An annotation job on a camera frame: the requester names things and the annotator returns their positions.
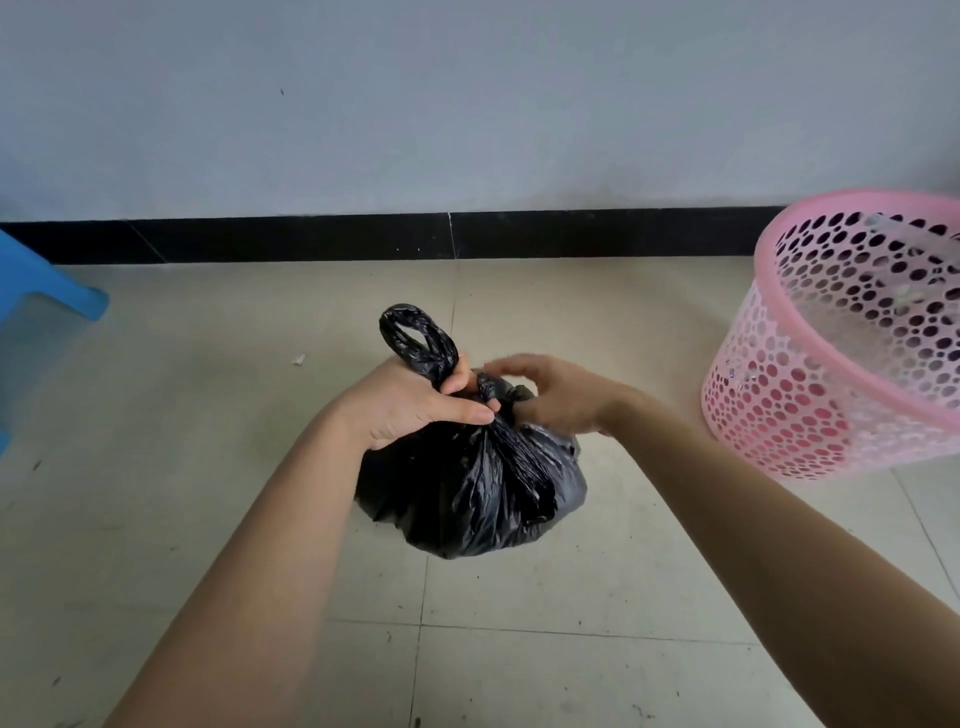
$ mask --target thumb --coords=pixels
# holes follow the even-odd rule
[[[430,418],[435,422],[463,425],[489,425],[493,422],[493,410],[478,401],[438,393],[430,405]]]

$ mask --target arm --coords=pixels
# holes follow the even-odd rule
[[[960,616],[662,404],[574,364],[488,364],[540,396],[517,417],[631,454],[787,679],[834,726],[960,725]]]
[[[464,388],[461,359],[442,388]],[[488,424],[390,359],[326,407],[140,670],[107,728],[286,725],[315,658],[324,606],[365,450],[436,420]]]

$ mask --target pink plastic basket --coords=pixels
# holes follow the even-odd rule
[[[960,452],[960,201],[834,192],[760,236],[704,381],[714,435],[779,478]]]

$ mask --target plastic bag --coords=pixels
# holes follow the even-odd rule
[[[426,347],[401,327],[414,328]],[[416,306],[380,317],[380,333],[434,388],[453,372],[457,347]],[[355,499],[408,544],[444,559],[536,541],[587,497],[580,447],[536,425],[514,428],[514,402],[534,395],[498,377],[477,378],[477,400],[500,400],[490,425],[431,423],[363,459]]]

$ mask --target white wall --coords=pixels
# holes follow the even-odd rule
[[[0,219],[960,191],[958,32],[957,0],[6,0]]]

